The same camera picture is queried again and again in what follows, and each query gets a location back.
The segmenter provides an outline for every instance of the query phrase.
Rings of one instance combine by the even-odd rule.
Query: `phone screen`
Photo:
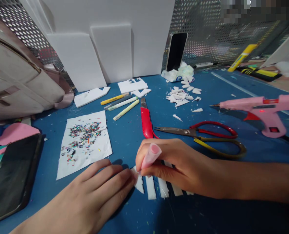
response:
[[[29,202],[40,157],[42,136],[35,134],[9,144],[0,161],[0,220]]]
[[[166,68],[168,72],[173,69],[179,69],[187,37],[188,34],[186,32],[175,33],[171,36]]]

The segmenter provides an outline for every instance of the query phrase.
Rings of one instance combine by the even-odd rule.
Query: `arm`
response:
[[[289,203],[289,164],[214,160],[178,139],[146,139],[137,153],[137,171],[150,143],[162,149],[158,159],[170,162],[175,168],[157,161],[141,170],[141,175],[157,176],[185,191],[217,199]]]
[[[223,198],[289,203],[289,164],[217,162],[226,171]]]

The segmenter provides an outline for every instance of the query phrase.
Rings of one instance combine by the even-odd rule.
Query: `yellow pen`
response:
[[[129,93],[124,93],[124,94],[122,94],[122,95],[118,95],[118,96],[113,97],[113,98],[111,98],[111,99],[102,101],[102,102],[100,102],[100,104],[101,104],[101,105],[105,105],[105,104],[108,104],[108,103],[110,103],[110,102],[113,102],[113,101],[116,101],[116,100],[118,100],[118,99],[121,99],[121,98],[123,98],[123,97],[125,97],[125,96],[127,96],[127,95],[129,95]]]
[[[122,112],[120,112],[117,116],[115,116],[113,118],[114,121],[117,121],[120,117],[122,117],[123,115],[125,115],[128,111],[131,110],[131,108],[133,108],[134,106],[136,106],[139,103],[139,99],[137,99],[136,101],[134,101],[132,104],[130,104],[128,107],[126,107]]]

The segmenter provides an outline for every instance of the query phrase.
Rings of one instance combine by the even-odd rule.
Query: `perforated metal panel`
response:
[[[14,32],[42,64],[53,63],[63,75],[66,75],[57,53],[19,0],[0,0],[0,20]]]
[[[173,33],[188,33],[183,61],[190,65],[231,62],[248,44],[267,42],[279,21],[249,22],[249,11],[244,8],[241,16],[245,20],[238,20],[242,23],[226,23],[234,15],[225,14],[221,18],[220,0],[176,0],[162,69],[166,67]]]

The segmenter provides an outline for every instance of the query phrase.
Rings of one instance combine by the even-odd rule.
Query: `pink hot glue gun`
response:
[[[286,128],[277,112],[289,110],[289,95],[280,95],[278,99],[265,99],[264,97],[241,98],[212,106],[228,110],[248,111],[248,115],[244,120],[261,120],[265,125],[262,133],[266,137],[278,138],[286,134]]]

